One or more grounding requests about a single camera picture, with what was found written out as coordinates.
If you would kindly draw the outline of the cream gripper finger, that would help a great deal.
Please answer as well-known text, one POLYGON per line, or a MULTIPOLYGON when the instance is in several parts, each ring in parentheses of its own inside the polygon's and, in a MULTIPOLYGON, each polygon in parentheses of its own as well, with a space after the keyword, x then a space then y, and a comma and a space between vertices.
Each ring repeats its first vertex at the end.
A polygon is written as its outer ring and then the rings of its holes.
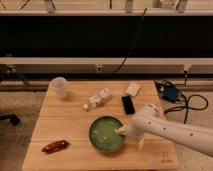
POLYGON ((116 130, 116 133, 119 135, 126 135, 128 133, 128 126, 124 125, 116 130))
POLYGON ((137 148, 138 148, 138 150, 142 150, 143 147, 144 147, 144 144, 145 144, 144 138, 140 139, 140 140, 137 142, 137 148))

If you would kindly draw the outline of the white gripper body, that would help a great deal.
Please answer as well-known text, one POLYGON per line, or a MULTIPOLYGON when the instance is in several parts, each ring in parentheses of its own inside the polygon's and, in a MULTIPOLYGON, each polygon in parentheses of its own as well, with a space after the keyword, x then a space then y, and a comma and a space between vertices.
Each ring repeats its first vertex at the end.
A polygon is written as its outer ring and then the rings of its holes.
POLYGON ((125 134, 135 140, 140 140, 144 137, 144 131, 136 127, 132 122, 125 125, 125 134))

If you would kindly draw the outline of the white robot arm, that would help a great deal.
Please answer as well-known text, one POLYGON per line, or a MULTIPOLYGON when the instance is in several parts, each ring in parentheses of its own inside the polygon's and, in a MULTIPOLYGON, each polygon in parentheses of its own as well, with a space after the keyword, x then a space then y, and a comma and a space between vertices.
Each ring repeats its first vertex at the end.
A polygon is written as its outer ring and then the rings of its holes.
POLYGON ((136 141, 150 133, 213 157, 213 129, 168 121, 159 115, 158 107, 147 103, 117 133, 136 141))

